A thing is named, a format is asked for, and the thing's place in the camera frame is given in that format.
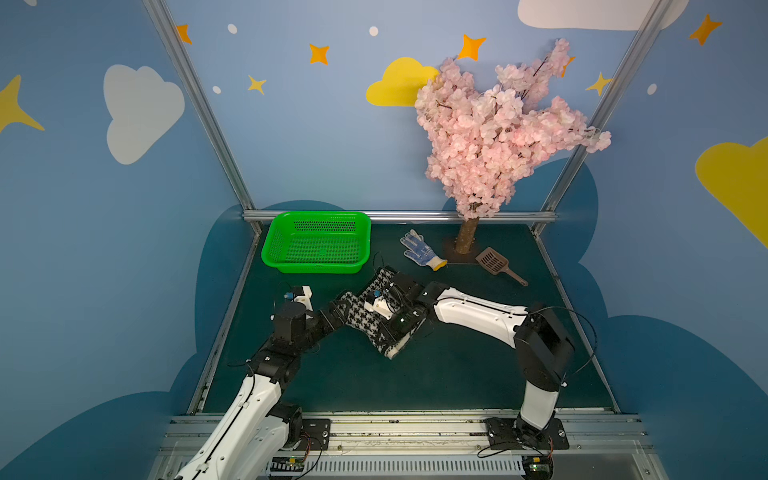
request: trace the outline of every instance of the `artificial tree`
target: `artificial tree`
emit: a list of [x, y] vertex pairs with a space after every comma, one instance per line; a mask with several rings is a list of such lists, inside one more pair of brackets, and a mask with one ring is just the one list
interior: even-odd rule
[[559, 150], [584, 145], [592, 153], [611, 144], [611, 134], [587, 127], [587, 117], [560, 97], [537, 110], [549, 93], [549, 79], [564, 73], [569, 44], [561, 39], [533, 65], [496, 67], [499, 83], [475, 90], [475, 79], [461, 73], [453, 58], [419, 90], [415, 103], [419, 125], [432, 142], [426, 175], [443, 183], [456, 199], [464, 222], [456, 239], [466, 254], [481, 217], [493, 217], [515, 194], [515, 182]]

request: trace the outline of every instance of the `black and white fabric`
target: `black and white fabric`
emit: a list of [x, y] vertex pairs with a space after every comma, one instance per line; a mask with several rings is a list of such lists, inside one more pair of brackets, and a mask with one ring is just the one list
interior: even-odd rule
[[387, 268], [380, 268], [371, 283], [359, 294], [345, 292], [336, 300], [336, 307], [344, 322], [352, 328], [365, 333], [376, 349], [392, 358], [405, 346], [412, 334], [421, 326], [421, 323], [412, 328], [405, 335], [394, 333], [387, 328], [386, 318], [377, 312], [370, 312], [364, 307], [366, 298], [376, 290], [385, 295], [389, 309], [397, 312], [402, 307], [402, 297], [391, 291], [392, 278], [395, 273]]

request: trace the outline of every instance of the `houndstooth cloth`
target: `houndstooth cloth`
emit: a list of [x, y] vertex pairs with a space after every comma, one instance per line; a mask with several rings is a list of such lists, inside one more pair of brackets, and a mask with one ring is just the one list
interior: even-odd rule
[[[356, 296], [352, 292], [345, 292], [337, 300], [337, 303], [340, 304], [340, 306], [346, 306], [346, 312], [343, 313], [345, 323], [365, 333], [379, 353], [389, 358], [392, 358], [399, 349], [402, 348], [402, 345], [407, 342], [408, 338], [421, 325], [420, 323], [415, 326], [405, 335], [393, 338], [392, 334], [388, 332], [387, 328], [382, 324], [386, 319], [376, 312], [369, 312], [363, 306], [365, 298], [367, 298], [370, 293], [373, 293], [375, 290], [380, 292], [387, 290], [394, 276], [395, 274], [391, 270], [381, 268], [373, 281], [360, 293], [359, 296]], [[386, 296], [386, 302], [389, 305], [389, 309], [393, 312], [397, 312], [402, 306], [402, 303], [396, 294], [388, 294]]]

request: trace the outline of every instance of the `scoop handle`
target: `scoop handle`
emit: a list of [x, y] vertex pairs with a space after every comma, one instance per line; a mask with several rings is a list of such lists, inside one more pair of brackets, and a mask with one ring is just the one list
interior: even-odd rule
[[508, 266], [505, 266], [502, 269], [502, 272], [507, 273], [509, 276], [511, 276], [512, 278], [517, 280], [522, 286], [528, 286], [528, 282], [523, 280], [522, 277], [519, 276], [517, 273], [513, 272], [512, 270], [510, 270]]

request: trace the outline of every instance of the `yellow star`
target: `yellow star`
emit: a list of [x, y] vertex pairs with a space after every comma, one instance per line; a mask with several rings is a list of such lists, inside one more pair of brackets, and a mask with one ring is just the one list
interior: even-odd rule
[[266, 82], [266, 80], [255, 81], [250, 75], [248, 75], [248, 78], [250, 78], [250, 87], [248, 87], [248, 90], [258, 90], [262, 95], [264, 95], [264, 90], [261, 89], [261, 86], [264, 84], [264, 82]]
[[594, 85], [589, 87], [587, 90], [597, 90], [598, 96], [602, 96], [603, 88], [605, 88], [605, 85], [609, 84], [611, 80], [613, 80], [613, 78], [603, 78], [603, 72], [600, 72], [600, 78], [598, 78], [598, 81], [596, 81]]
[[189, 27], [189, 25], [176, 25], [176, 29], [179, 31], [179, 38], [181, 38], [181, 41], [192, 45], [192, 40], [190, 40], [190, 34], [188, 31]]
[[316, 47], [310, 43], [310, 48], [312, 49], [312, 59], [310, 60], [310, 63], [317, 63], [319, 61], [320, 63], [328, 65], [328, 59], [326, 58], [328, 47]]
[[701, 22], [701, 26], [699, 27], [699, 29], [696, 30], [694, 33], [690, 34], [690, 37], [688, 38], [698, 40], [699, 45], [704, 45], [704, 42], [707, 41], [707, 37], [710, 36], [710, 33], [712, 33], [712, 31], [715, 28], [721, 26], [722, 24], [723, 22], [712, 22], [710, 20], [710, 16], [707, 15], [704, 18], [704, 21]]
[[571, 64], [571, 62], [572, 62], [573, 60], [576, 60], [576, 57], [570, 57], [570, 58], [568, 59], [568, 63], [567, 63], [567, 64], [565, 64], [565, 66], [563, 67], [563, 74], [562, 74], [562, 75], [560, 75], [560, 78], [563, 78], [563, 77], [565, 76], [565, 69], [566, 69], [566, 68], [568, 68], [568, 66]]
[[460, 58], [471, 58], [472, 60], [477, 61], [478, 50], [480, 50], [480, 45], [482, 45], [482, 42], [484, 41], [484, 38], [472, 40], [470, 37], [464, 35], [464, 48], [458, 53], [456, 60], [459, 60]]
[[24, 124], [38, 130], [45, 130], [18, 106], [18, 89], [21, 85], [22, 77], [16, 75], [11, 83], [0, 91], [0, 132], [10, 124]]

